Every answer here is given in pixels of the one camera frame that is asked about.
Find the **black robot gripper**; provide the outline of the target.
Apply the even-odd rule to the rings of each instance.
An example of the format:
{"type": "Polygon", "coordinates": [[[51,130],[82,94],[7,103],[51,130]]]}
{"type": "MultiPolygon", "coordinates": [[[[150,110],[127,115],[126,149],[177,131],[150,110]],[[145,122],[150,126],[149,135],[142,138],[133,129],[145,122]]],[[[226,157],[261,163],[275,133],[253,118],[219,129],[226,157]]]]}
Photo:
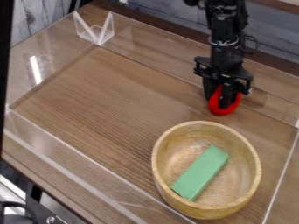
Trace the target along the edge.
{"type": "Polygon", "coordinates": [[[194,73],[202,77],[205,96],[209,100],[217,87],[222,85],[219,107],[235,109],[239,106],[242,94],[251,94],[254,75],[243,67],[243,57],[253,52],[246,51],[246,38],[241,34],[234,41],[210,42],[211,56],[197,56],[194,73]]]}

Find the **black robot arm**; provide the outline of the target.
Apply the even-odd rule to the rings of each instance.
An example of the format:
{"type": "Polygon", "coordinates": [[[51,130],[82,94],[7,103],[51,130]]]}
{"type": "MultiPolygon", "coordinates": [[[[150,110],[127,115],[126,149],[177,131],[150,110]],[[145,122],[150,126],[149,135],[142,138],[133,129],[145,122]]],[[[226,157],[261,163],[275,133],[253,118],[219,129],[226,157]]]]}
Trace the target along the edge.
{"type": "Polygon", "coordinates": [[[243,67],[249,25],[246,0],[183,0],[206,11],[210,29],[210,57],[197,56],[194,73],[202,77],[213,114],[225,116],[251,94],[254,75],[243,67]]]}

